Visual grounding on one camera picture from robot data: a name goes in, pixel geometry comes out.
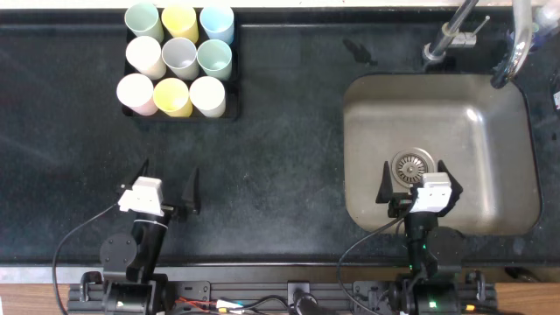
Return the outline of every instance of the sink basin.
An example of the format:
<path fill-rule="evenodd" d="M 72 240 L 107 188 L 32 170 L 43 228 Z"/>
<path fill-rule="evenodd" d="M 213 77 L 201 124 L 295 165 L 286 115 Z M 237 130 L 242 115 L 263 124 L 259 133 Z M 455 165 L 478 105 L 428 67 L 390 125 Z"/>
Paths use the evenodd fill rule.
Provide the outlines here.
<path fill-rule="evenodd" d="M 470 74 L 369 75 L 344 96 L 346 208 L 362 228 L 389 222 L 376 204 L 383 164 L 393 189 L 445 162 L 463 186 L 457 205 L 439 224 L 474 235 L 520 235 L 539 218 L 525 100 L 512 83 L 490 86 Z"/>

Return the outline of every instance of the faucet handle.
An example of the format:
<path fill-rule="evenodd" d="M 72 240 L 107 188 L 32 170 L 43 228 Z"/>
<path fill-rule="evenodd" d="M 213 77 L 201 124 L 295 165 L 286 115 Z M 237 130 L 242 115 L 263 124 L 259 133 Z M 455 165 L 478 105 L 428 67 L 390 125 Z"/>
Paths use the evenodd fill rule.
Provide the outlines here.
<path fill-rule="evenodd" d="M 490 16 L 486 16 L 484 21 L 473 32 L 462 31 L 449 45 L 450 48 L 473 48 L 476 45 L 476 34 L 482 29 L 482 27 L 490 20 Z"/>

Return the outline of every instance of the black countertop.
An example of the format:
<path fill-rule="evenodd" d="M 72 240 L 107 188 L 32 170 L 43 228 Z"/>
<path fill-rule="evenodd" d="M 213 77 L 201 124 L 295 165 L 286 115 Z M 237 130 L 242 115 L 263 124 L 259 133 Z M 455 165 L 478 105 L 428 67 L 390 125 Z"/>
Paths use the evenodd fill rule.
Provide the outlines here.
<path fill-rule="evenodd" d="M 367 234 L 345 208 L 342 95 L 363 74 L 421 73 L 421 47 L 452 14 L 430 11 L 407 18 L 388 10 L 373 20 L 356 11 L 351 24 L 324 23 L 350 13 L 292 12 L 290 25 L 267 18 L 292 13 L 238 13 L 241 116 L 224 124 L 122 114 L 121 11 L 3 13 L 0 263 L 48 264 L 70 229 L 117 201 L 115 184 L 145 158 L 166 198 L 179 196 L 200 168 L 202 212 L 171 224 L 162 265 L 336 262 Z M 491 72 L 508 28 L 503 12 L 491 16 L 497 21 L 477 47 L 452 53 L 448 70 Z M 528 99 L 542 217 L 525 235 L 468 236 L 467 264 L 560 263 L 560 123 L 548 84 L 559 51 L 556 37 L 528 57 L 517 80 Z M 129 231 L 133 217 L 117 210 L 101 217 L 67 243 L 61 261 L 98 263 L 102 241 Z M 374 237 L 353 260 L 405 265 L 403 237 Z"/>

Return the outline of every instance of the cup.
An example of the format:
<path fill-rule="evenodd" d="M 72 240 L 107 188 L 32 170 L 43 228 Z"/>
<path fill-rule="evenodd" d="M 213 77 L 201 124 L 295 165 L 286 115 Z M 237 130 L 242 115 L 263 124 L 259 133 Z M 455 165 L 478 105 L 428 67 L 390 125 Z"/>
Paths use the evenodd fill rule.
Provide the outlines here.
<path fill-rule="evenodd" d="M 140 73 L 125 76 L 116 86 L 116 97 L 119 101 L 142 116 L 150 116 L 158 111 L 152 99 L 153 93 L 153 83 Z"/>
<path fill-rule="evenodd" d="M 161 52 L 164 63 L 181 80 L 194 80 L 199 75 L 196 46 L 187 38 L 173 38 L 165 43 Z"/>
<path fill-rule="evenodd" d="M 161 79 L 166 71 L 165 63 L 161 58 L 161 46 L 149 36 L 141 36 L 130 41 L 126 47 L 126 60 L 141 74 L 152 80 Z"/>
<path fill-rule="evenodd" d="M 213 77 L 204 76 L 191 85 L 191 101 L 206 117 L 220 117 L 226 111 L 226 89 Z"/>
<path fill-rule="evenodd" d="M 231 45 L 234 41 L 234 12 L 229 7 L 206 7 L 200 13 L 200 24 L 210 39 Z"/>
<path fill-rule="evenodd" d="M 200 45 L 196 59 L 207 75 L 226 81 L 231 76 L 231 56 L 228 44 L 209 39 Z"/>
<path fill-rule="evenodd" d="M 154 88 L 154 102 L 164 113 L 172 117 L 188 117 L 193 112 L 186 84 L 176 78 L 161 80 Z"/>
<path fill-rule="evenodd" d="M 174 38 L 190 39 L 193 43 L 199 40 L 199 26 L 193 7 L 181 3 L 172 4 L 164 9 L 161 20 Z"/>
<path fill-rule="evenodd" d="M 151 3 L 137 3 L 124 13 L 124 23 L 136 36 L 150 36 L 161 43 L 164 29 L 159 21 L 159 12 Z"/>

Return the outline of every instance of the blue cup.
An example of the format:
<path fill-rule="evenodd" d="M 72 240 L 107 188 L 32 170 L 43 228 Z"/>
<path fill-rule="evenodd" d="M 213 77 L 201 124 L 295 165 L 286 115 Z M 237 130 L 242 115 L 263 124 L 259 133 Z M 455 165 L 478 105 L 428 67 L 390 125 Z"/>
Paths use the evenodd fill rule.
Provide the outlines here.
<path fill-rule="evenodd" d="M 234 41 L 234 12 L 229 7 L 206 7 L 200 13 L 200 24 L 210 39 L 230 45 Z"/>

